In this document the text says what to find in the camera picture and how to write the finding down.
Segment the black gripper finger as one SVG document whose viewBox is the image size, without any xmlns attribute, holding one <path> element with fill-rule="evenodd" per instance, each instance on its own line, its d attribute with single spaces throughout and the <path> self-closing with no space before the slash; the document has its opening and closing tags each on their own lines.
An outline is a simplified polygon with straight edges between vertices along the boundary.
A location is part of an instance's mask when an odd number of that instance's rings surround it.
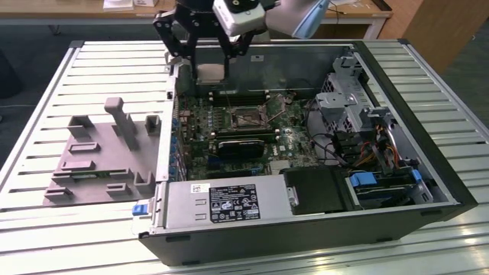
<svg viewBox="0 0 489 275">
<path fill-rule="evenodd" d="M 197 36 L 189 34 L 187 42 L 183 43 L 173 33 L 173 23 L 176 22 L 176 10 L 159 13 L 155 16 L 153 27 L 159 33 L 159 37 L 165 44 L 168 53 L 173 57 L 180 57 L 189 62 L 193 80 L 197 80 L 196 68 L 196 45 Z"/>
<path fill-rule="evenodd" d="M 223 29 L 217 30 L 217 40 L 225 56 L 224 59 L 225 80 L 229 78 L 231 60 L 237 56 L 244 56 L 247 54 L 255 35 L 256 35 L 255 30 L 245 32 L 245 34 L 241 34 L 239 36 L 237 41 L 232 42 L 229 40 L 229 36 L 227 35 L 225 31 Z"/>
</svg>

